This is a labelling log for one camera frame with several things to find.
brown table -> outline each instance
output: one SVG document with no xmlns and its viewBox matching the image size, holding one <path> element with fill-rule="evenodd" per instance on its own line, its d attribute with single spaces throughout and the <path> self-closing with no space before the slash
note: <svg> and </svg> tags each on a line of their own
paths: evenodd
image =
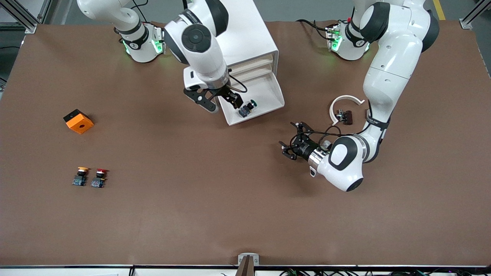
<svg viewBox="0 0 491 276">
<path fill-rule="evenodd" d="M 286 105 L 232 127 L 183 95 L 172 56 L 132 62 L 111 26 L 38 26 L 0 102 L 0 264 L 489 264 L 491 82 L 474 34 L 440 22 L 344 193 L 277 142 L 290 121 L 326 128 L 336 96 L 364 98 L 376 46 L 348 62 L 310 27 L 267 25 Z M 338 107 L 359 131 L 366 105 Z M 75 108 L 95 122 L 83 135 L 62 120 Z M 109 169 L 105 188 L 72 186 L 78 166 Z"/>
</svg>

white box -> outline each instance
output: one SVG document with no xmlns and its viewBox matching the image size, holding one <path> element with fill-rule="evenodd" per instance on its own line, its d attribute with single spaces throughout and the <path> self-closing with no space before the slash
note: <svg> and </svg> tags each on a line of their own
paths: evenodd
<svg viewBox="0 0 491 276">
<path fill-rule="evenodd" d="M 229 125 L 234 125 L 285 106 L 276 71 L 278 48 L 264 24 L 253 0 L 221 0 L 228 11 L 227 30 L 217 37 L 230 74 L 248 89 L 241 93 L 245 104 L 251 99 L 257 107 L 246 118 L 239 115 L 231 104 L 219 97 L 220 105 Z M 243 89 L 231 79 L 232 86 Z"/>
</svg>

gray floor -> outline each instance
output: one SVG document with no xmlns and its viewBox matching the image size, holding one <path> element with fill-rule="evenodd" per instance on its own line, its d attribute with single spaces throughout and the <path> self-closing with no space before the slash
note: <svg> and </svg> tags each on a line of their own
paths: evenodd
<svg viewBox="0 0 491 276">
<path fill-rule="evenodd" d="M 259 12 L 265 21 L 295 21 L 345 19 L 351 15 L 353 5 L 351 1 L 339 0 L 254 0 Z M 458 20 L 472 9 L 474 0 L 440 0 L 447 20 Z M 433 1 L 426 1 L 426 8 L 433 10 Z M 148 21 L 169 22 L 182 11 L 180 0 L 149 0 L 146 6 L 141 7 Z M 78 9 L 76 0 L 58 0 L 51 24 L 104 24 L 85 17 Z M 476 33 L 479 47 L 485 64 L 491 67 L 491 11 L 478 17 L 472 25 Z M 0 47 L 19 46 L 23 38 L 22 32 L 0 31 Z M 0 50 L 0 77 L 7 79 L 14 63 L 17 49 Z"/>
</svg>

c-shaped white object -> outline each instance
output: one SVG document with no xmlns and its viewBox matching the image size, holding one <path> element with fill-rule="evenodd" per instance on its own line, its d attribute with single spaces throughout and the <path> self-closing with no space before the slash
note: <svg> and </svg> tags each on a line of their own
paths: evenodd
<svg viewBox="0 0 491 276">
<path fill-rule="evenodd" d="M 335 125 L 339 122 L 338 119 L 336 118 L 336 115 L 334 115 L 334 110 L 333 110 L 334 104 L 339 100 L 351 100 L 357 103 L 359 106 L 365 102 L 365 100 L 360 101 L 358 98 L 351 95 L 343 95 L 335 98 L 334 101 L 332 101 L 331 107 L 329 108 L 329 116 L 331 117 L 332 125 Z"/>
</svg>

yellow line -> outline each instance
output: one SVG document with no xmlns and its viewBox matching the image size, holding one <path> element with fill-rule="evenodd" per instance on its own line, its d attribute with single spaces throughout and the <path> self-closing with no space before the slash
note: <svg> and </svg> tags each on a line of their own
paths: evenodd
<svg viewBox="0 0 491 276">
<path fill-rule="evenodd" d="M 435 4 L 436 14 L 438 15 L 438 19 L 445 20 L 445 15 L 443 14 L 443 9 L 441 8 L 440 0 L 433 0 L 433 4 Z"/>
</svg>

